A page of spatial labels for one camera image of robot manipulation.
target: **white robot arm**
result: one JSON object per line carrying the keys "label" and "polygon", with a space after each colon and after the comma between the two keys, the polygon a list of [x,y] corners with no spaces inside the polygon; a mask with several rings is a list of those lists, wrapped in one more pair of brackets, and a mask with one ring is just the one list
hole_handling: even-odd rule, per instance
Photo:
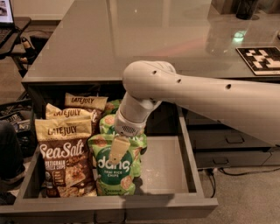
{"label": "white robot arm", "polygon": [[136,136],[150,113],[170,102],[272,145],[280,145],[280,85],[184,76],[163,61],[137,61],[123,72],[126,94],[116,132]]}

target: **concrete floor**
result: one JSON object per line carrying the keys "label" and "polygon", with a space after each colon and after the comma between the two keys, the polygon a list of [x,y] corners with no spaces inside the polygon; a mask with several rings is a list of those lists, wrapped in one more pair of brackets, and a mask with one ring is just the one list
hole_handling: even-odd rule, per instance
{"label": "concrete floor", "polygon": [[[29,30],[50,31],[52,27],[30,26]],[[24,91],[21,76],[11,58],[0,60],[0,103],[15,101]],[[278,167],[228,168],[228,172],[267,171]],[[213,188],[204,171],[199,172],[206,197],[211,197]],[[133,223],[178,223],[178,224],[229,224],[229,223],[280,223],[280,171],[265,172],[243,176],[228,176],[214,171],[216,194],[219,205],[202,219],[159,220]]]}

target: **glossy countertop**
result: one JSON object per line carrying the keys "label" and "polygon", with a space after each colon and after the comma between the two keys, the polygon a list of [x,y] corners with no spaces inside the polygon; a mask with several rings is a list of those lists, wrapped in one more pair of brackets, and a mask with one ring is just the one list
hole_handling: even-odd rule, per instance
{"label": "glossy countertop", "polygon": [[280,14],[219,14],[211,0],[76,0],[23,83],[120,81],[136,60],[165,60],[177,73],[251,79],[236,47],[276,46]]}

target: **gray drawer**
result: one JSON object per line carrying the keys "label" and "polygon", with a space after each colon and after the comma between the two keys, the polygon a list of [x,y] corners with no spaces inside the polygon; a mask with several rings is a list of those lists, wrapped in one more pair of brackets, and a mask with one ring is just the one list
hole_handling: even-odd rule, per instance
{"label": "gray drawer", "polygon": [[37,149],[15,205],[1,210],[0,216],[28,224],[206,217],[218,202],[202,191],[181,108],[178,129],[175,136],[148,136],[134,196],[44,198],[44,167]]}

